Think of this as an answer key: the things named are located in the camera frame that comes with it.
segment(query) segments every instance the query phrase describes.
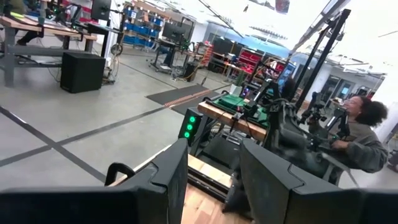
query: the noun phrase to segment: subwoofer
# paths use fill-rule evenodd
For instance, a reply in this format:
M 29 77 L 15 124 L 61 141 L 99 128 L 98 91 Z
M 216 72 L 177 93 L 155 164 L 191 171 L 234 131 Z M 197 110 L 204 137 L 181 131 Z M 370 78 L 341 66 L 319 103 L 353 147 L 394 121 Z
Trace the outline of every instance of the subwoofer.
M 63 53 L 61 88 L 70 93 L 99 90 L 105 58 L 86 53 Z

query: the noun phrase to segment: black speaker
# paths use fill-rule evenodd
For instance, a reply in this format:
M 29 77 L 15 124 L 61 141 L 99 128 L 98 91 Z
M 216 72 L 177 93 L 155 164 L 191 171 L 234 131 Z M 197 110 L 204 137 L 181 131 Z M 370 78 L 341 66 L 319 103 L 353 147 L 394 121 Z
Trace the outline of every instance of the black speaker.
M 195 79 L 195 76 L 197 74 L 197 71 L 195 71 L 195 68 L 198 66 L 198 63 L 195 62 L 188 62 L 187 66 L 185 68 L 183 77 L 187 80 L 187 82 L 190 82 Z
M 63 53 L 61 88 L 70 93 L 99 90 L 105 58 L 93 54 Z

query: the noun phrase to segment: computer monitor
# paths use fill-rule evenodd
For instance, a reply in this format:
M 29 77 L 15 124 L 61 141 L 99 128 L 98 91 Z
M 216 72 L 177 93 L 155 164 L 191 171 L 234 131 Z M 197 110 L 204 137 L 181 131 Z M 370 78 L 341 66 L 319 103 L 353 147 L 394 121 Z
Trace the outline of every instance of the computer monitor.
M 296 66 L 292 63 L 288 63 L 286 65 L 286 67 L 284 68 L 284 70 L 282 71 L 282 73 L 279 75 L 278 77 L 278 85 L 279 85 L 279 92 L 282 93 L 282 89 L 284 87 L 284 84 L 286 82 L 286 80 L 292 76 L 292 74 L 294 73 L 294 70 L 296 69 Z
M 185 37 L 185 31 L 186 30 L 184 27 L 179 27 L 166 22 L 164 24 L 162 36 L 170 39 L 171 41 L 179 43 Z
M 112 0 L 93 0 L 91 6 L 91 18 L 98 20 L 109 20 Z

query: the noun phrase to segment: gray hoodie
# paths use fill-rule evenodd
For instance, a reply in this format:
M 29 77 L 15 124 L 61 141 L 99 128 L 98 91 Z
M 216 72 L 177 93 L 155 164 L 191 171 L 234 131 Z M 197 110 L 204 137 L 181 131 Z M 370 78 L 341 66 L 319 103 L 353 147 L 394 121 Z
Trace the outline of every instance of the gray hoodie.
M 380 171 L 387 162 L 388 152 L 376 134 L 366 124 L 352 121 L 348 125 L 350 135 L 342 139 L 349 142 L 347 150 L 333 152 L 331 156 L 346 164 L 350 169 L 361 169 L 369 173 Z M 310 132 L 325 133 L 325 130 L 317 124 L 317 127 L 310 128 Z M 332 127 L 330 132 L 332 134 L 338 132 L 338 123 Z

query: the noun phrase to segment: black metal bracket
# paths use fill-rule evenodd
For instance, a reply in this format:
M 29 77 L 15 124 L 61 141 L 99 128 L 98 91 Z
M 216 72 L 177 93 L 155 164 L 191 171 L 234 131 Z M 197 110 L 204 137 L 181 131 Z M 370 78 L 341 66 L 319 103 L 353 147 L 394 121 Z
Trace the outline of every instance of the black metal bracket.
M 351 10 L 344 9 L 343 12 L 340 14 L 340 16 L 337 19 L 332 21 L 328 25 L 328 27 L 326 29 L 321 31 L 321 33 L 319 35 L 319 38 L 318 38 L 317 42 L 315 43 L 315 46 L 312 49 L 310 56 L 308 56 L 308 60 L 305 63 L 303 70 L 300 73 L 300 76 L 299 76 L 299 78 L 297 80 L 297 83 L 296 83 L 296 86 L 295 86 L 295 91 L 294 91 L 293 94 L 295 94 L 295 92 L 297 91 L 297 88 L 299 87 L 300 82 L 302 81 L 302 78 L 304 77 L 305 72 L 307 71 L 308 66 L 310 66 L 311 60 L 312 60 L 313 56 L 315 55 L 315 52 L 317 51 L 317 49 L 318 49 L 320 43 L 322 42 L 323 38 L 326 36 L 326 34 L 328 33 L 329 30 L 333 30 L 333 32 L 332 32 L 332 34 L 331 34 L 331 36 L 329 38 L 328 43 L 326 44 L 325 48 L 323 49 L 323 52 L 322 52 L 321 56 L 319 57 L 318 62 L 315 65 L 315 68 L 313 69 L 313 71 L 311 73 L 310 78 L 308 79 L 308 83 L 304 87 L 303 92 L 300 95 L 300 98 L 296 102 L 296 109 L 297 110 L 299 110 L 301 105 L 303 104 L 307 93 L 310 91 L 311 86 L 314 83 L 315 78 L 318 75 L 318 72 L 320 71 L 320 69 L 321 69 L 326 57 L 330 53 L 330 50 L 333 47 L 333 43 L 335 42 L 336 38 L 338 37 L 338 35 L 340 33 L 340 30 L 343 27 L 344 23 L 346 22 L 346 20 L 347 20 L 347 18 L 348 18 L 350 13 L 351 13 Z
M 224 203 L 229 188 L 194 168 L 188 168 L 188 183 Z
M 114 162 L 109 166 L 108 172 L 106 173 L 105 187 L 111 185 L 113 182 L 116 181 L 118 172 L 126 174 L 126 179 L 129 179 L 136 174 L 134 170 L 127 165 L 119 162 Z

